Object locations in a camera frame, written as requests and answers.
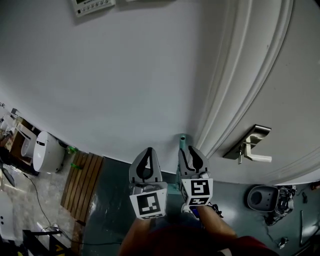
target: black stand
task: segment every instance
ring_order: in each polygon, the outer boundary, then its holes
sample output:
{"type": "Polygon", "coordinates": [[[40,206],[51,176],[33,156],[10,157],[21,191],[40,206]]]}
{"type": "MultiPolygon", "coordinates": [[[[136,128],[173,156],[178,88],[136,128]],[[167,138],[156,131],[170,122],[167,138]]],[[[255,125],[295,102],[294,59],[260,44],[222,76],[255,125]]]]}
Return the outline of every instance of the black stand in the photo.
{"type": "Polygon", "coordinates": [[[50,232],[31,232],[30,230],[23,230],[23,244],[34,256],[75,256],[71,248],[65,247],[54,236],[61,234],[61,231],[50,232]],[[36,238],[36,236],[49,236],[49,250],[36,238]]]}

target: gray floor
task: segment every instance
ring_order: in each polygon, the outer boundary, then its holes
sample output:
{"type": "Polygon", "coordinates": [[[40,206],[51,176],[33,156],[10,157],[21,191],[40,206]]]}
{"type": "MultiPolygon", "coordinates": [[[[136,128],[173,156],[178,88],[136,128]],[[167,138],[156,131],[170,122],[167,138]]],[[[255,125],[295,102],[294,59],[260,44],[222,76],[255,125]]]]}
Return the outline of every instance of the gray floor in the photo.
{"type": "MultiPolygon", "coordinates": [[[[60,206],[60,202],[73,157],[73,155],[66,155],[63,168],[57,173],[41,172],[37,177],[28,175],[37,188],[39,201],[47,218],[51,224],[58,224],[69,237],[72,237],[75,220],[66,209],[60,206]]],[[[13,203],[14,235],[16,244],[20,244],[23,240],[22,230],[39,232],[41,227],[46,228],[49,224],[41,212],[36,190],[31,181],[17,170],[9,168],[8,170],[14,178],[15,187],[12,187],[4,176],[0,182],[13,203]]],[[[71,242],[66,237],[55,237],[65,246],[70,247],[71,242]]],[[[40,236],[39,240],[48,248],[47,236],[40,236]]]]}
{"type": "MultiPolygon", "coordinates": [[[[99,177],[97,191],[93,198],[92,211],[84,233],[85,243],[112,243],[121,241],[126,235],[135,214],[129,199],[129,164],[106,159],[99,177]]],[[[172,176],[164,173],[168,181],[172,176]]],[[[300,210],[304,213],[304,239],[307,239],[318,225],[320,213],[320,189],[305,189],[308,203],[303,204],[302,195],[294,197],[295,209],[292,213],[269,227],[275,241],[288,237],[289,242],[283,249],[267,236],[264,219],[260,212],[248,209],[244,196],[251,185],[214,182],[211,202],[218,204],[224,220],[237,232],[238,236],[253,236],[281,256],[291,256],[299,250],[300,210]]],[[[306,185],[297,186],[298,192],[306,185]]],[[[167,211],[179,212],[183,199],[180,195],[169,195],[167,211]]],[[[83,256],[116,255],[119,245],[84,245],[83,256]]]]}

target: door lever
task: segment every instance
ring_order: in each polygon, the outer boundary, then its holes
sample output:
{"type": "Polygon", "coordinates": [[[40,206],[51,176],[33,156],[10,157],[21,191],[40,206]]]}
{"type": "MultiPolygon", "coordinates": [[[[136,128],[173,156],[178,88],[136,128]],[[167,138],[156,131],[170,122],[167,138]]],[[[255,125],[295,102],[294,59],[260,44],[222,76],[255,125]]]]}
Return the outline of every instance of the door lever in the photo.
{"type": "Polygon", "coordinates": [[[254,125],[248,133],[242,137],[224,156],[226,159],[238,159],[238,164],[242,163],[242,156],[255,162],[272,161],[271,156],[252,154],[253,149],[260,141],[262,141],[271,131],[271,128],[254,125]]]}
{"type": "Polygon", "coordinates": [[[251,145],[250,136],[246,138],[244,144],[244,157],[255,162],[266,162],[271,163],[272,156],[265,156],[265,155],[258,155],[258,154],[251,154],[251,145]]]}

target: wooden pallet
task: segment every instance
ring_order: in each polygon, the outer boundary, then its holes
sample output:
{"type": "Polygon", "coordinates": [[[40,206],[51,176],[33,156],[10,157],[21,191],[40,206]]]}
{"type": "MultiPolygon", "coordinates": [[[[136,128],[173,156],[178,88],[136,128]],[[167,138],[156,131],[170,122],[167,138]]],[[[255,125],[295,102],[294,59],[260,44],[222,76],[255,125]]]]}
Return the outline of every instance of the wooden pallet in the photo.
{"type": "Polygon", "coordinates": [[[103,160],[102,156],[78,151],[73,164],[81,169],[71,167],[65,183],[61,205],[72,217],[84,223],[89,214],[103,160]]]}

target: white wall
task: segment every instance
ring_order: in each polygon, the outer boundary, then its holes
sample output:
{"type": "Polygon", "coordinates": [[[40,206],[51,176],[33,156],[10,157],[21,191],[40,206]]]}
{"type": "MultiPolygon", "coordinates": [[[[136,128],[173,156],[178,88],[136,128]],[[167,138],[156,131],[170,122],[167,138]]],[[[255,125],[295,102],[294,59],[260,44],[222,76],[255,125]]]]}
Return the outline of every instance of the white wall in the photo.
{"type": "Polygon", "coordinates": [[[215,70],[224,0],[141,1],[76,18],[69,0],[0,9],[0,101],[80,150],[177,168],[215,70]]]}

